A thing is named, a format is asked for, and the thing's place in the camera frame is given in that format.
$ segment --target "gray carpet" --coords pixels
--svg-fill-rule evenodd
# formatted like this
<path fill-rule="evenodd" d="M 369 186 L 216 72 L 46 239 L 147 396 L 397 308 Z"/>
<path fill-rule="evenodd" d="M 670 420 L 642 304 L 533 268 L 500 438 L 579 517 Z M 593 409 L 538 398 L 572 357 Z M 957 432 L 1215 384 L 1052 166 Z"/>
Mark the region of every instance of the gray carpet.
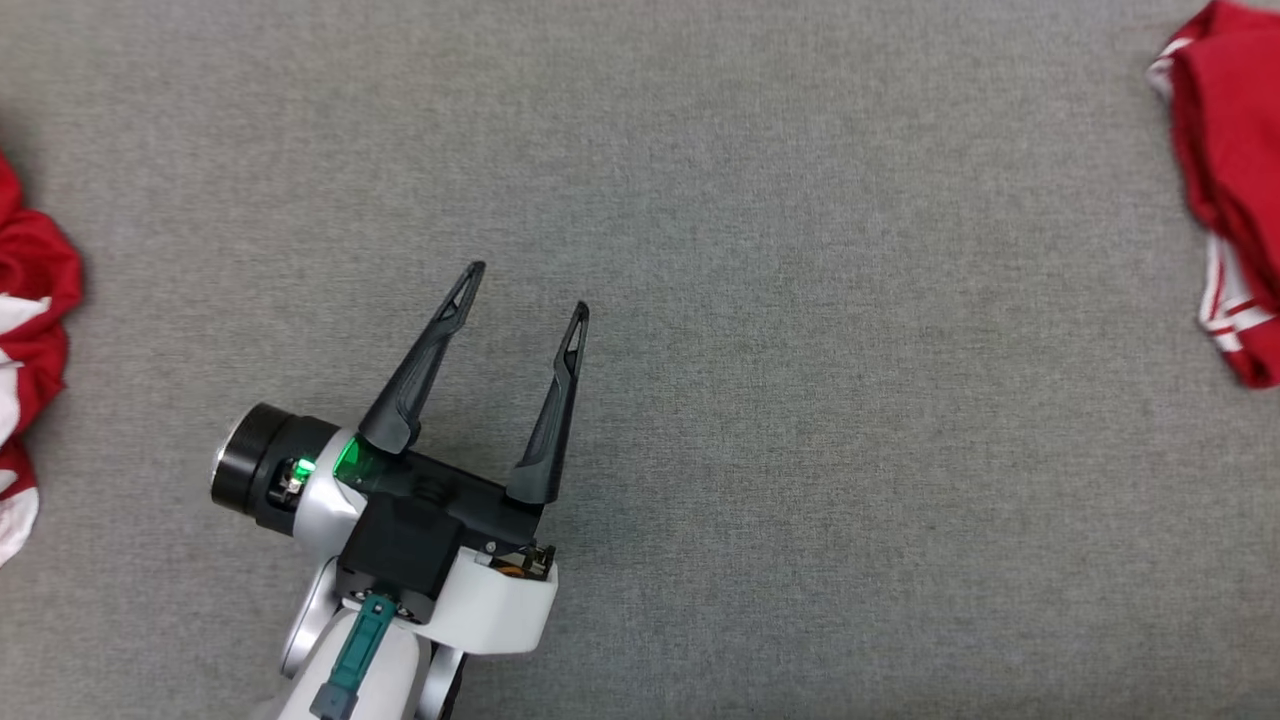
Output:
<path fill-rule="evenodd" d="M 489 261 L 421 447 L 502 477 L 593 306 L 563 587 L 456 717 L 1280 712 L 1276 396 L 1193 322 L 1146 64 L 1199 0 L 0 0 L 83 251 L 4 717 L 238 717 L 308 575 L 207 498 L 358 420 Z"/>

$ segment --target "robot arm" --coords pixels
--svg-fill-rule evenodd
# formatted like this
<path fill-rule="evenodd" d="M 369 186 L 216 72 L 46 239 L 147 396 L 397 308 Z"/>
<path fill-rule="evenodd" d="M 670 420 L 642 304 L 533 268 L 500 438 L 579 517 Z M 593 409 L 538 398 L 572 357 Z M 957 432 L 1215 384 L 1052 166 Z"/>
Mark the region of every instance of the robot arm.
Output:
<path fill-rule="evenodd" d="M 539 546 L 534 533 L 559 489 L 586 305 L 579 302 L 573 311 L 547 400 L 509 483 L 408 450 L 436 369 L 466 322 L 483 275 L 483 263 L 467 268 L 358 430 L 262 404 L 218 454 L 214 501 L 294 537 L 316 562 L 280 671 L 293 678 L 305 667 L 289 698 L 311 692 L 324 674 L 332 675 L 333 688 L 349 687 L 351 697 L 342 700 L 333 688 L 316 691 L 338 693 L 339 700 L 326 711 L 312 693 L 310 701 L 317 705 L 308 705 L 311 716 L 399 717 L 403 714 L 385 715 L 383 707 L 397 694 L 416 700 L 402 707 L 416 706 L 419 717 L 447 716 L 466 655 L 529 652 L 541 638 L 558 571 L 554 547 Z M 371 598 L 380 603 L 378 612 Z M 375 626 L 381 634 L 365 643 Z M 408 684 L 393 682 L 399 675 L 379 667 L 385 653 L 399 657 L 398 667 L 408 662 L 410 641 L 419 643 L 410 666 L 425 670 Z M 361 652 L 367 656 L 352 665 Z M 343 675 L 344 662 L 364 670 Z M 371 682 L 379 683 L 381 700 L 357 700 L 370 697 L 358 688 Z M 276 716 L 294 717 L 285 710 L 297 702 L 289 700 Z M 378 715 L 367 715 L 375 710 Z"/>

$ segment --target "white stripe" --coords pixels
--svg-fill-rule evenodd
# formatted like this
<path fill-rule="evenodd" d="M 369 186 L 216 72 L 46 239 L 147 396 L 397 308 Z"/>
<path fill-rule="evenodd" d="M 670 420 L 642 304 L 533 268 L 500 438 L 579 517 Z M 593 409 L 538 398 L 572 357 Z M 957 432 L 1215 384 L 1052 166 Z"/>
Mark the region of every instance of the white stripe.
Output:
<path fill-rule="evenodd" d="M 0 475 L 13 470 L 0 470 Z M 13 483 L 13 478 L 6 484 Z M 18 495 L 0 500 L 0 565 L 22 550 L 23 543 L 31 537 L 31 527 L 36 524 L 36 512 L 40 511 L 40 495 L 36 488 L 29 488 Z"/>
<path fill-rule="evenodd" d="M 1219 319 L 1217 307 L 1213 306 L 1213 299 L 1217 297 L 1217 275 L 1219 269 L 1222 266 L 1222 254 L 1217 247 L 1220 238 L 1216 234 L 1208 233 L 1206 240 L 1208 241 L 1206 243 L 1208 270 L 1204 273 L 1204 296 L 1201 299 L 1201 324 L 1204 325 L 1204 329 L 1207 331 L 1216 331 L 1217 327 L 1210 327 L 1210 324 Z"/>
<path fill-rule="evenodd" d="M 1180 47 L 1187 47 L 1192 44 L 1189 37 L 1179 37 L 1178 40 L 1170 42 L 1160 58 L 1147 68 L 1147 85 L 1156 88 L 1156 92 L 1169 102 L 1174 99 L 1174 81 L 1169 77 L 1170 72 L 1174 69 L 1174 59 L 1170 55 Z"/>
<path fill-rule="evenodd" d="M 0 365 L 0 445 L 9 439 L 18 427 L 18 368 L 22 363 Z"/>
<path fill-rule="evenodd" d="M 1231 315 L 1231 325 L 1235 327 L 1236 331 L 1247 331 L 1268 320 L 1274 320 L 1275 318 L 1275 315 L 1267 313 L 1262 307 L 1249 307 L 1248 310 L 1240 310 L 1235 315 Z"/>
<path fill-rule="evenodd" d="M 49 311 L 52 297 L 27 300 L 0 292 L 0 334 L 20 327 L 27 320 Z"/>
<path fill-rule="evenodd" d="M 1213 336 L 1213 342 L 1217 343 L 1219 350 L 1222 352 L 1239 352 L 1244 350 L 1240 345 L 1240 338 L 1235 333 L 1224 333 Z"/>

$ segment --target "green led light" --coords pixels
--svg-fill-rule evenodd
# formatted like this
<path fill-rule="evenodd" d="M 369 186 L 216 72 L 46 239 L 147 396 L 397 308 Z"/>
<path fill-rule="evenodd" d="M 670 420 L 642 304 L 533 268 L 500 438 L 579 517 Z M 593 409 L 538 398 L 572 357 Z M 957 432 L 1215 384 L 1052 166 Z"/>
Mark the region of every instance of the green led light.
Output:
<path fill-rule="evenodd" d="M 351 438 L 347 446 L 338 454 L 338 461 L 333 465 L 333 477 L 340 482 L 358 480 L 360 478 L 360 441 Z"/>

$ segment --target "red cloth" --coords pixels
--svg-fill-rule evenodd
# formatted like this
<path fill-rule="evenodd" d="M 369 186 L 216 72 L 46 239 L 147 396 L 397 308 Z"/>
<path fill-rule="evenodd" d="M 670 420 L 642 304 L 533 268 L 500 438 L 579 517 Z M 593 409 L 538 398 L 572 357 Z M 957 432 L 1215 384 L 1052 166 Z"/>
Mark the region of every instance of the red cloth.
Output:
<path fill-rule="evenodd" d="M 26 542 L 40 506 L 18 436 L 63 387 L 60 320 L 81 295 L 79 256 L 49 217 L 22 206 L 0 156 L 0 565 Z"/>
<path fill-rule="evenodd" d="M 1201 323 L 1240 380 L 1280 383 L 1280 14 L 1215 0 L 1148 72 L 1210 231 Z"/>

